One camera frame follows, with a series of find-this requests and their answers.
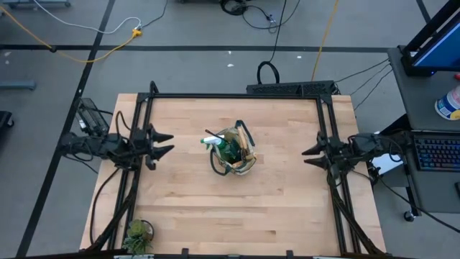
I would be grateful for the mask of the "black table frame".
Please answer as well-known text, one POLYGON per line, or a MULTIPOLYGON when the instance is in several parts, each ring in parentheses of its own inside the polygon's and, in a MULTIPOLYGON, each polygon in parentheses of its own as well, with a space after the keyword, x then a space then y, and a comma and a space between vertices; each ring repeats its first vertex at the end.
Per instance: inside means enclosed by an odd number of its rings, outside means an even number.
POLYGON ((244 94, 166 97, 153 101, 151 123, 172 135, 172 150, 154 171, 143 168, 134 217, 151 222, 149 251, 192 255, 338 255, 326 173, 303 152, 320 128, 342 140, 358 131, 349 96, 334 96, 334 117, 308 99, 244 94), (219 176, 201 144, 207 131, 245 122, 257 162, 245 176, 219 176))

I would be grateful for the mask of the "wooden handled garden tool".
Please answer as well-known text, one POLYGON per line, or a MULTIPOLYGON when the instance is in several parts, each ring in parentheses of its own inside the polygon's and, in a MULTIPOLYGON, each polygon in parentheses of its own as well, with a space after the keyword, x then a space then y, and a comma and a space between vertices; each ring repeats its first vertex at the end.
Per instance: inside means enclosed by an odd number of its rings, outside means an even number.
POLYGON ((245 162, 249 162, 250 160, 254 160, 255 158, 256 158, 256 153, 249 154, 243 160, 241 160, 241 161, 239 161, 237 163, 234 163, 232 165, 232 167, 237 168, 239 166, 242 166, 245 162))
POLYGON ((242 160, 246 160, 246 157, 249 154, 247 139, 245 137, 244 130, 243 130, 242 126, 238 126, 237 130, 238 130, 239 139, 240 139, 241 158, 242 158, 242 160))

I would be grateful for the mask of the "green potted succulent plant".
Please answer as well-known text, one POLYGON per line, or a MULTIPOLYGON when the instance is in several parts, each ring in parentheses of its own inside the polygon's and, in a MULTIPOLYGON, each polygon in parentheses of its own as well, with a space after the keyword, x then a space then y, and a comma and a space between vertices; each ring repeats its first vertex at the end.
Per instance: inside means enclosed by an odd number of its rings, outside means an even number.
POLYGON ((129 223, 122 248, 132 255, 143 255, 147 248, 152 247, 155 235, 153 225, 144 219, 135 219, 129 223))

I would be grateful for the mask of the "beige green canvas gardening bag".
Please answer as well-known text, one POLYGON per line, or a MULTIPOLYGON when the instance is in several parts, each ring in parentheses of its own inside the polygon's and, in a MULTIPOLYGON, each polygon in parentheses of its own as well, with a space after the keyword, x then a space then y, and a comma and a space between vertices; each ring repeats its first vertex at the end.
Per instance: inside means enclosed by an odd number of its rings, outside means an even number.
POLYGON ((256 145, 253 140, 253 137, 251 136, 251 133, 247 129, 247 126, 242 120, 240 119, 236 120, 235 125, 233 127, 228 127, 217 133, 217 135, 223 135, 224 139, 230 143, 231 151, 235 155, 235 159, 234 160, 223 160, 216 154, 216 152, 214 151, 212 147, 209 148, 211 168, 216 174, 220 176, 226 176, 229 173, 233 173, 234 175, 237 175, 237 176, 243 176, 252 169, 252 167, 257 161, 257 157, 256 157, 254 160, 245 162, 242 166, 239 166, 237 168, 232 167, 234 163, 237 163, 242 160, 240 139, 239 139, 239 133, 237 130, 238 126, 242 126, 244 130, 244 134, 247 139, 249 154, 255 153, 254 148, 256 145))

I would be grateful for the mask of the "grey floor stand foot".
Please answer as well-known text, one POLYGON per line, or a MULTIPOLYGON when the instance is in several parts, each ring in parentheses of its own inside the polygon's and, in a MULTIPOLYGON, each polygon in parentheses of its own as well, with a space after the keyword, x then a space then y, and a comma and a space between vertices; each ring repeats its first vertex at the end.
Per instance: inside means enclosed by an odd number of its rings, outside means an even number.
POLYGON ((28 89, 34 91, 36 83, 34 81, 0 81, 0 89, 28 89))

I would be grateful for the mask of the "white paper sheet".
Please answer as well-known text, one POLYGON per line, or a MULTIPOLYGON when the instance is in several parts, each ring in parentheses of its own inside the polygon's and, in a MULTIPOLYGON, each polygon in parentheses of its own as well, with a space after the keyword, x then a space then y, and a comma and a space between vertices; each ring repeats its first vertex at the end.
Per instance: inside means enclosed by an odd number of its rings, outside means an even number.
POLYGON ((378 174, 382 175, 391 171, 397 163, 393 162, 389 154, 384 154, 372 159, 372 165, 377 169, 378 174))

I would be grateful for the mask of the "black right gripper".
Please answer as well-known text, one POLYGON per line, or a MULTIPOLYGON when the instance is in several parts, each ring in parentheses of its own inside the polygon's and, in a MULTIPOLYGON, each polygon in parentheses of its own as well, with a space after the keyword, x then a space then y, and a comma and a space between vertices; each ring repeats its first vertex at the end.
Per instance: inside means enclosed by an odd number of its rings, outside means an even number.
POLYGON ((351 146, 340 141, 337 137, 326 137, 322 132, 318 133, 318 143, 302 152, 302 155, 319 155, 318 158, 305 159, 304 163, 328 171, 332 178, 339 178, 341 175, 354 169, 351 161, 351 146))

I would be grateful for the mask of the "black power supply box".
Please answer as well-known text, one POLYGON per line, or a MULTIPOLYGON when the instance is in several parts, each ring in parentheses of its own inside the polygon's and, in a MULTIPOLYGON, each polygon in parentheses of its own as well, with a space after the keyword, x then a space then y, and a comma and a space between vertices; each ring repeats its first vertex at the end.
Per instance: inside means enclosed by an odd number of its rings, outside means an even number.
POLYGON ((83 132, 102 137, 108 134, 109 125, 90 98, 81 98, 77 104, 78 122, 83 132))

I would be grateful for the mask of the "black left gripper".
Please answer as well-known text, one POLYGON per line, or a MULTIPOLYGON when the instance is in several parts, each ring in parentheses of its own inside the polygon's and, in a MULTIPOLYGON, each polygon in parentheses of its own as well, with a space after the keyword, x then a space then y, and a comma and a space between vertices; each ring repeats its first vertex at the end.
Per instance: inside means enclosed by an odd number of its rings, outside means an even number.
POLYGON ((170 152, 175 146, 167 145, 163 147, 153 147, 153 142, 165 142, 174 138, 173 135, 159 133, 152 124, 146 129, 136 128, 132 136, 134 153, 145 155, 145 165, 150 169, 155 169, 154 160, 160 160, 161 157, 170 152))

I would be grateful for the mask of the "black floor object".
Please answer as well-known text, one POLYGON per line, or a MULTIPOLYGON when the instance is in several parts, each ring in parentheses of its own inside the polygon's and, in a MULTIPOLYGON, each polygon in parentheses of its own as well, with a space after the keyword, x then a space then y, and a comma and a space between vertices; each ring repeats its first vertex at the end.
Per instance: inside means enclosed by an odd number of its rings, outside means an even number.
POLYGON ((0 130, 4 128, 11 128, 14 126, 12 113, 8 111, 0 111, 0 130))

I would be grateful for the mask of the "green spray bottle white trigger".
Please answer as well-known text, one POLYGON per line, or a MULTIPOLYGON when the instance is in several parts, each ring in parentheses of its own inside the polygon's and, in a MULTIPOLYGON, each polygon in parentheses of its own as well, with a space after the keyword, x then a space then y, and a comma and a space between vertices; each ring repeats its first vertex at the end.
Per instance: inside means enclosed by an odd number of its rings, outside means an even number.
POLYGON ((223 135, 205 137, 200 140, 200 143, 205 144, 207 149, 212 147, 216 154, 223 160, 235 159, 235 155, 231 151, 231 145, 224 139, 223 135))

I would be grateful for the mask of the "grey side desk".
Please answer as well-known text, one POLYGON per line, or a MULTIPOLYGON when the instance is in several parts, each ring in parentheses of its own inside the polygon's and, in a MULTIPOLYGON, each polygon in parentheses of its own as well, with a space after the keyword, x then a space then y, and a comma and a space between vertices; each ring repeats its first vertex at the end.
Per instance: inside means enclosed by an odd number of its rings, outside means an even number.
MULTIPOLYGON (((407 76, 399 49, 387 55, 399 89, 411 130, 422 137, 456 140, 460 143, 460 120, 448 121, 435 110, 435 102, 459 85, 452 72, 440 71, 431 77, 407 76)), ((410 180, 418 206, 428 212, 460 214, 460 171, 421 171, 415 151, 407 154, 410 180)))

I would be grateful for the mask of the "black backlit keyboard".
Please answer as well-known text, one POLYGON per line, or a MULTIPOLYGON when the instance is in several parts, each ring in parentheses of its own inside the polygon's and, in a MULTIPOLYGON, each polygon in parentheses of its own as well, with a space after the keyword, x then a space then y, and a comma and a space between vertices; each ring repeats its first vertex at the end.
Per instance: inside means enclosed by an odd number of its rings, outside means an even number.
POLYGON ((460 172, 460 135, 414 135, 413 142, 421 171, 460 172))

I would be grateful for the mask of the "black framed desk monitor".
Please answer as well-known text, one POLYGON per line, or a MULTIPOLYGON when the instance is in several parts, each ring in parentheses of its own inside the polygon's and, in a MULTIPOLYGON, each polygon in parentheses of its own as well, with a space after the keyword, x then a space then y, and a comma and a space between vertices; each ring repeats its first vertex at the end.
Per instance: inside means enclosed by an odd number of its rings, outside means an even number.
POLYGON ((401 53, 408 76, 460 72, 460 0, 448 0, 401 53))

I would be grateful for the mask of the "white blue wipes container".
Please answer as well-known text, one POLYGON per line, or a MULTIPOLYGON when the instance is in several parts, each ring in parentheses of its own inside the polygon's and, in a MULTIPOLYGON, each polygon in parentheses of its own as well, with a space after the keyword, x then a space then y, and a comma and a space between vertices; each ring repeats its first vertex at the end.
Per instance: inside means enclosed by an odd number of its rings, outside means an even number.
POLYGON ((460 120, 460 85, 435 102, 435 111, 449 121, 460 120))

